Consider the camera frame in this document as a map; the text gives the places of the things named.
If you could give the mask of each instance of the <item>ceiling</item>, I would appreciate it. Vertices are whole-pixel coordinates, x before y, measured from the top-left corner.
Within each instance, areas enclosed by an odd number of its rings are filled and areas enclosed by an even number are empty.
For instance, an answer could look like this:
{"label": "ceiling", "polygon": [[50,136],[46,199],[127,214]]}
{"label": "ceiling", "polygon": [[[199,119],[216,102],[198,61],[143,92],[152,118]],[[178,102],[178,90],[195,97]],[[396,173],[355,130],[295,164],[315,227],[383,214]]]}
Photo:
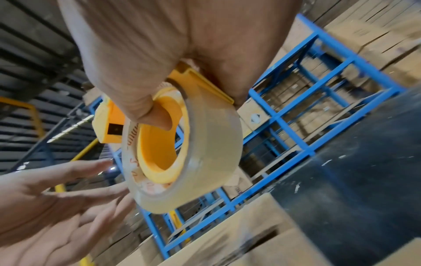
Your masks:
{"label": "ceiling", "polygon": [[[82,102],[81,84],[86,81],[78,49],[55,1],[0,1],[0,96],[34,105],[48,132]],[[39,137],[27,109],[0,103],[0,111],[4,174]],[[86,108],[77,113],[57,134],[89,115]],[[55,163],[70,161],[95,139],[91,120],[48,144]],[[24,168],[45,166],[46,159],[42,150],[35,152]]]}

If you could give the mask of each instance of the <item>clear packing tape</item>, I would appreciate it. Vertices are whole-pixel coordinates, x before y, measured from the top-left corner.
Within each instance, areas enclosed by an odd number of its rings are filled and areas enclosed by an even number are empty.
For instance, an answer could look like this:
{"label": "clear packing tape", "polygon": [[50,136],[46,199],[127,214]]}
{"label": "clear packing tape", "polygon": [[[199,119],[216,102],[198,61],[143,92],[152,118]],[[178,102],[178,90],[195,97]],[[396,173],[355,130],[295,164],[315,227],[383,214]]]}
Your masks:
{"label": "clear packing tape", "polygon": [[[125,119],[124,177],[136,202],[167,213],[221,187],[238,166],[243,135],[233,100],[206,78],[180,63],[154,96],[171,116],[169,131]],[[175,150],[182,124],[184,141]]]}

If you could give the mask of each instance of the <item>palm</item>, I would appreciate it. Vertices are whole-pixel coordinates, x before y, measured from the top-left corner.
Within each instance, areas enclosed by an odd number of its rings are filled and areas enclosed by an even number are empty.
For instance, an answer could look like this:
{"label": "palm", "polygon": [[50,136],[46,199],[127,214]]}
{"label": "palm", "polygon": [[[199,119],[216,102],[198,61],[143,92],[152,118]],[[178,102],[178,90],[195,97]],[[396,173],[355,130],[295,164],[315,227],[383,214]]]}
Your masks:
{"label": "palm", "polygon": [[69,265],[87,255],[133,209],[125,184],[81,192],[49,187],[107,169],[110,161],[79,161],[0,179],[2,265]]}

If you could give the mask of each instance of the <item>human hand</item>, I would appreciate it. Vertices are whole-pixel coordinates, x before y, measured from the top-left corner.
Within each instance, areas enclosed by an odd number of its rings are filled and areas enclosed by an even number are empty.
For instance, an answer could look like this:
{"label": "human hand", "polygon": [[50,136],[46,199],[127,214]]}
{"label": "human hand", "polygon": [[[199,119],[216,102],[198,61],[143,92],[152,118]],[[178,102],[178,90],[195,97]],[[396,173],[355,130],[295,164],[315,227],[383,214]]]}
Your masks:
{"label": "human hand", "polygon": [[130,120],[171,128],[151,94],[182,58],[240,107],[300,0],[59,0],[90,81]]}
{"label": "human hand", "polygon": [[65,266],[88,255],[135,207],[127,185],[43,191],[110,166],[110,160],[75,161],[1,176],[0,264]]}

